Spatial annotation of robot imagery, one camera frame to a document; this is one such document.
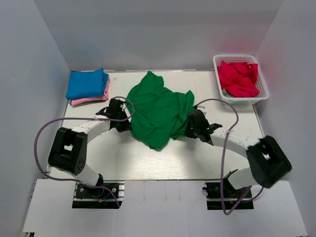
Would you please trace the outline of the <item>green t shirt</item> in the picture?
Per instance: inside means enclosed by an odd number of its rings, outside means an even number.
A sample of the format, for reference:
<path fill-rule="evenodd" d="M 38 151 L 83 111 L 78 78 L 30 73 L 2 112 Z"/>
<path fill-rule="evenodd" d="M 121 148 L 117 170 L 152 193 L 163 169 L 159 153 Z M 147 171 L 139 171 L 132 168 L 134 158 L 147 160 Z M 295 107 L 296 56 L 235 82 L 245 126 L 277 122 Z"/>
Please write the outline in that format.
<path fill-rule="evenodd" d="M 173 92 L 161 76 L 148 71 L 128 93 L 127 104 L 133 137 L 154 150 L 161 150 L 170 139 L 185 136 L 187 115 L 194 110 L 194 94 Z"/>

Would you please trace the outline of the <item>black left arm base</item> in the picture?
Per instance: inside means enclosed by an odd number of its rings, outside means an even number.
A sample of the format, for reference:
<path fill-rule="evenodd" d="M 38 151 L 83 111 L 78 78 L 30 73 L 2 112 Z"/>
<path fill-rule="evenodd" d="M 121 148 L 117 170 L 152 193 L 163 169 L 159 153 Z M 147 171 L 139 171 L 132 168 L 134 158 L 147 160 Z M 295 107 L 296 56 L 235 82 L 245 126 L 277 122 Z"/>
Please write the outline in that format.
<path fill-rule="evenodd" d="M 104 181 L 104 186 L 111 190 L 119 205 L 124 196 L 124 181 Z M 109 191 L 91 189 L 77 183 L 72 202 L 73 209 L 119 209 L 115 199 Z"/>

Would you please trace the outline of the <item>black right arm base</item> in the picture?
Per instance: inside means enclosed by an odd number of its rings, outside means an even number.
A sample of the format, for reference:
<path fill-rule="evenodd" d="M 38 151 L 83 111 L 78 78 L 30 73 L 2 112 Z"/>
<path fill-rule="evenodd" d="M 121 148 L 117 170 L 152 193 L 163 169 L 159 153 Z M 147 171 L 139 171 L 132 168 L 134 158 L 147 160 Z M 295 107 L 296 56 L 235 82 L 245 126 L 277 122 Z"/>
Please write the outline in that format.
<path fill-rule="evenodd" d="M 219 182 L 209 182 L 205 183 L 205 186 L 202 188 L 206 194 L 206 205 L 207 210 L 223 210 L 221 204 L 220 196 L 220 183 Z M 242 197 L 242 195 L 247 192 L 247 188 L 242 188 L 235 190 L 224 186 L 223 197 L 224 197 L 224 206 L 225 210 L 230 211 L 235 203 Z M 252 210 L 254 209 L 253 201 L 251 200 L 252 193 L 248 191 L 245 198 L 239 203 L 235 210 Z"/>

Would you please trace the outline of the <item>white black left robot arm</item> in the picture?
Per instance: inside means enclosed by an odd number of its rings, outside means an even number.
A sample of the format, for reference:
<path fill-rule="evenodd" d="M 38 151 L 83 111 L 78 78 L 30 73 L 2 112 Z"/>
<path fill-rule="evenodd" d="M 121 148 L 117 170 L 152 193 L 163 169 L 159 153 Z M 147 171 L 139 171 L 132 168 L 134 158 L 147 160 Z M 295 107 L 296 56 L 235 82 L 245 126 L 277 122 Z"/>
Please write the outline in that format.
<path fill-rule="evenodd" d="M 87 191 L 93 197 L 99 197 L 104 192 L 103 176 L 86 164 L 87 145 L 97 136 L 113 128 L 118 132 L 131 130 L 129 117 L 122 101 L 117 96 L 110 100 L 109 105 L 95 114 L 94 119 L 88 119 L 82 125 L 72 129 L 61 127 L 57 130 L 48 164 L 58 170 L 70 174 L 76 182 L 88 185 Z"/>

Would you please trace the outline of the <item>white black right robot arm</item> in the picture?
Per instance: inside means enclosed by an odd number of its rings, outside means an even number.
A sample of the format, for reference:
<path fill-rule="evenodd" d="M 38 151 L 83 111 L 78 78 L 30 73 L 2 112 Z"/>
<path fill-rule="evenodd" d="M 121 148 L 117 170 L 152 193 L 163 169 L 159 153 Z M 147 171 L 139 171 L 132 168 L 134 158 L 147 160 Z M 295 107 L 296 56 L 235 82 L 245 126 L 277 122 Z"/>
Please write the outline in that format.
<path fill-rule="evenodd" d="M 186 136 L 215 147 L 222 147 L 247 159 L 248 168 L 231 171 L 224 177 L 223 192 L 234 197 L 241 188 L 260 185 L 271 188 L 292 170 L 287 156 L 272 136 L 264 138 L 229 135 L 218 123 L 209 124 L 201 110 L 194 110 L 187 115 Z"/>

